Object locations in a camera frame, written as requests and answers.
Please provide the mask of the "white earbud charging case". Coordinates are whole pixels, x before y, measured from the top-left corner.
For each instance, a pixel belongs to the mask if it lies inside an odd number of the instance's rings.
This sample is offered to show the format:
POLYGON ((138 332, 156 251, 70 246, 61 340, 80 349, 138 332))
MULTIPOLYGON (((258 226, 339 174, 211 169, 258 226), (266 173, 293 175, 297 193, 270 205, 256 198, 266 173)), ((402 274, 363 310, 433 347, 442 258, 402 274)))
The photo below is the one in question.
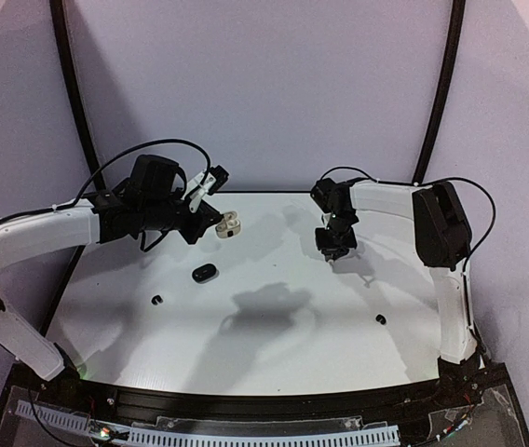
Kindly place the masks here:
POLYGON ((220 239, 227 239, 237 236, 241 231, 241 222, 236 211, 223 213, 223 218, 215 225, 216 236, 220 239))

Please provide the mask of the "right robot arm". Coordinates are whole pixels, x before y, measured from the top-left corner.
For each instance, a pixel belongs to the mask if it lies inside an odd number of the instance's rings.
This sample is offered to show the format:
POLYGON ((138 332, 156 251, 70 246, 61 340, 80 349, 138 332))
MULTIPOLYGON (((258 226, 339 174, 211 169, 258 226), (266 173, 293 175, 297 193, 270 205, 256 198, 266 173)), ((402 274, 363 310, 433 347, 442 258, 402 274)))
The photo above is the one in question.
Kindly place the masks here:
POLYGON ((310 197, 322 212, 314 230, 317 250, 327 262, 352 254, 358 246, 354 225, 363 212, 398 216, 413 223, 418 259, 429 269, 438 292, 441 322, 439 365, 463 367, 480 360, 466 261, 472 253, 472 231, 450 181, 419 186, 353 179, 317 180, 310 197))

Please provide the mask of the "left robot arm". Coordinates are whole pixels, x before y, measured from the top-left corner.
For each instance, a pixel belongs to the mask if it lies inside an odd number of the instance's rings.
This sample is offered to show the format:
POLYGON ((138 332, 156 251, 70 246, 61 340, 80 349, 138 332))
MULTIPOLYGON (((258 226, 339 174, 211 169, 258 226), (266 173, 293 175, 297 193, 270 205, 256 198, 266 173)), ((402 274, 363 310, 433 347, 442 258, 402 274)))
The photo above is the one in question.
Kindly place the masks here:
MULTIPOLYGON (((223 215, 205 202, 228 180, 221 167, 208 167, 192 180, 163 156, 140 155, 131 174, 113 190, 85 194, 71 203, 0 219, 0 271, 19 262, 70 249, 105 244, 124 237, 141 241, 150 232, 163 240, 178 232, 194 245, 223 215)), ((73 372, 74 365, 0 296, 0 346, 49 382, 73 372)))

